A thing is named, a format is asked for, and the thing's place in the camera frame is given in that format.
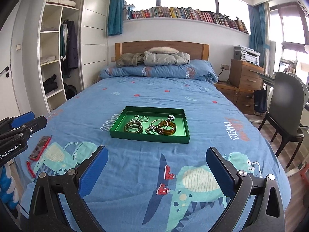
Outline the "plain silver bangle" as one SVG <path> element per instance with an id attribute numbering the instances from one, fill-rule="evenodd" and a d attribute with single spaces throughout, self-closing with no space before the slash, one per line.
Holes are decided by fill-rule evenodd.
<path id="1" fill-rule="evenodd" d="M 153 120 L 153 121 L 151 122 L 151 125 L 152 125 L 152 126 L 159 126 L 159 123 L 161 123 L 161 122 L 166 123 L 167 120 L 166 120 L 166 119 L 162 119 L 162 118 L 155 119 L 155 120 Z"/>

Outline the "left teal curtain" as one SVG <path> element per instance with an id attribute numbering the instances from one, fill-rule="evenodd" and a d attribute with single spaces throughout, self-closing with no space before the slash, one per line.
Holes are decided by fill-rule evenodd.
<path id="1" fill-rule="evenodd" d="M 123 34 L 123 8 L 125 0 L 110 0 L 108 11 L 108 36 Z"/>

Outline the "right teal curtain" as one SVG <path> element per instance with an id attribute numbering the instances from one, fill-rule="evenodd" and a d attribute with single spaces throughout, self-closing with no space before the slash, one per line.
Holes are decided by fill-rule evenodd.
<path id="1" fill-rule="evenodd" d="M 270 7 L 268 2 L 248 6 L 250 20 L 249 47 L 261 54 L 259 66 L 267 69 L 270 59 Z"/>

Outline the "white wardrobe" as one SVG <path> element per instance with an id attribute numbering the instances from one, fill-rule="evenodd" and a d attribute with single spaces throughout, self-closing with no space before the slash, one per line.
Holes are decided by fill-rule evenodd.
<path id="1" fill-rule="evenodd" d="M 10 67 L 18 112 L 48 115 L 96 82 L 107 61 L 109 0 L 20 0 Z"/>

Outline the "blue dinosaur bed sheet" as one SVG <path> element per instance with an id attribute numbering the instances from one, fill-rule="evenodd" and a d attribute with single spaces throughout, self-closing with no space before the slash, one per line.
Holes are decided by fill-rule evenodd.
<path id="1" fill-rule="evenodd" d="M 183 109 L 187 144 L 117 139 L 110 129 L 127 106 Z M 85 201 L 106 231 L 208 231 L 227 199 L 210 180 L 206 150 L 215 147 L 237 169 L 273 174 L 282 203 L 291 199 L 288 178 L 270 144 L 216 87 L 181 78 L 105 78 L 55 109 L 47 126 L 16 158 L 29 213 L 40 172 L 63 174 L 105 146 L 108 161 Z M 51 136 L 38 161 L 29 156 Z"/>

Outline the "silver twisted wire bangle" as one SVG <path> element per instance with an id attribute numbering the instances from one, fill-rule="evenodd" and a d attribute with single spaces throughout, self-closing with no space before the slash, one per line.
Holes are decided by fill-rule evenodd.
<path id="1" fill-rule="evenodd" d="M 130 129 L 139 129 L 143 127 L 141 121 L 138 119 L 131 119 L 127 125 Z"/>

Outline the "wall power socket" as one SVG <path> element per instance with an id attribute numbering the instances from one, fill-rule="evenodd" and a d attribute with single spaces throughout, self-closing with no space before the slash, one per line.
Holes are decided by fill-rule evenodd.
<path id="1" fill-rule="evenodd" d="M 221 65 L 222 70 L 229 70 L 229 67 L 230 67 L 229 65 L 225 65 L 225 64 Z"/>

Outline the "blue folded duvet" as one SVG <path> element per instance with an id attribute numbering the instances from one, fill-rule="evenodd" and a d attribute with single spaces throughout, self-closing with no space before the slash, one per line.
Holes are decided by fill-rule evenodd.
<path id="1" fill-rule="evenodd" d="M 149 78 L 181 78 L 207 81 L 211 84 L 218 82 L 213 67 L 206 60 L 191 60 L 189 64 L 166 65 L 166 66 L 145 66 L 134 67 L 109 67 L 101 70 L 100 79 L 111 77 L 149 77 Z"/>

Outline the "dark hanging clothes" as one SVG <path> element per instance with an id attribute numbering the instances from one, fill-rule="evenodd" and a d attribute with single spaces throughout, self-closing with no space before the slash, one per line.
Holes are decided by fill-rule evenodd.
<path id="1" fill-rule="evenodd" d="M 62 76 L 69 78 L 71 70 L 77 69 L 77 35 L 74 21 L 64 20 L 60 26 L 60 61 Z"/>

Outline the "amber translucent bangle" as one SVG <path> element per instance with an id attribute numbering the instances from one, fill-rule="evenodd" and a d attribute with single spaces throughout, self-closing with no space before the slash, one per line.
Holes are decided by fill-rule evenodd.
<path id="1" fill-rule="evenodd" d="M 177 130 L 177 126 L 174 122 L 163 120 L 159 122 L 158 129 L 159 129 L 159 132 L 163 135 L 173 135 Z"/>

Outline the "low wooden nightstand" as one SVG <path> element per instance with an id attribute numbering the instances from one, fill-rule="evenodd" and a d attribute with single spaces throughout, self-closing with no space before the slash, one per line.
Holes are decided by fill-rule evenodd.
<path id="1" fill-rule="evenodd" d="M 215 84 L 215 87 L 228 98 L 243 114 L 253 115 L 254 91 L 240 89 L 225 82 Z"/>

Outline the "row of books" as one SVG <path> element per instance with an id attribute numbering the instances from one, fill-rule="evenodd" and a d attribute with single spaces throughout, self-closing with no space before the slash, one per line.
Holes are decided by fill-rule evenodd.
<path id="1" fill-rule="evenodd" d="M 150 9 L 135 10 L 134 5 L 124 5 L 123 9 L 124 20 L 143 19 L 143 18 L 177 18 L 177 19 L 188 19 L 203 21 L 211 24 L 218 24 L 228 28 L 232 28 L 249 34 L 248 29 L 244 22 L 236 17 L 231 17 L 221 14 L 214 13 L 211 11 L 202 11 L 199 9 L 192 9 L 192 7 L 166 7 L 156 6 Z"/>

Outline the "wooden headboard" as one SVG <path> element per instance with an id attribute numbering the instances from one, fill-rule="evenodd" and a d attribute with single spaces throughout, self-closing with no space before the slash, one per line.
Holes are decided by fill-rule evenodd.
<path id="1" fill-rule="evenodd" d="M 115 57 L 118 60 L 124 53 L 142 53 L 153 47 L 169 47 L 178 51 L 186 52 L 191 59 L 209 60 L 210 45 L 185 41 L 146 40 L 130 41 L 115 44 Z"/>

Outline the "white fur collar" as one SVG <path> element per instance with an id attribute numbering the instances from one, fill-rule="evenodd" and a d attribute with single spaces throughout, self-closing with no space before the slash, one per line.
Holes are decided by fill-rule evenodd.
<path id="1" fill-rule="evenodd" d="M 171 54 L 179 53 L 179 50 L 175 48 L 171 48 L 171 47 L 153 47 L 149 49 L 148 52 L 171 55 Z"/>

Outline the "white printer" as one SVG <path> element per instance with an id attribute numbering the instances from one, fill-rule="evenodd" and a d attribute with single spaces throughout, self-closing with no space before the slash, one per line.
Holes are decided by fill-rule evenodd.
<path id="1" fill-rule="evenodd" d="M 244 46 L 234 46 L 234 60 L 245 61 L 259 66 L 260 53 Z"/>

